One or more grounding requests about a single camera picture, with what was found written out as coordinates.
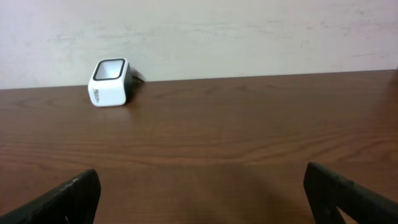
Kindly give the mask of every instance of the wooden table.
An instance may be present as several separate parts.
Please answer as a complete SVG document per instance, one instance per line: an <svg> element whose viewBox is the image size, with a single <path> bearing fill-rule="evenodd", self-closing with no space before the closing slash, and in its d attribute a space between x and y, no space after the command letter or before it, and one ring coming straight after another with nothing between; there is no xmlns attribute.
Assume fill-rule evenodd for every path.
<svg viewBox="0 0 398 224"><path fill-rule="evenodd" d="M0 214L87 168L95 223L313 223L309 161L398 201L395 70L1 90L0 119Z"/></svg>

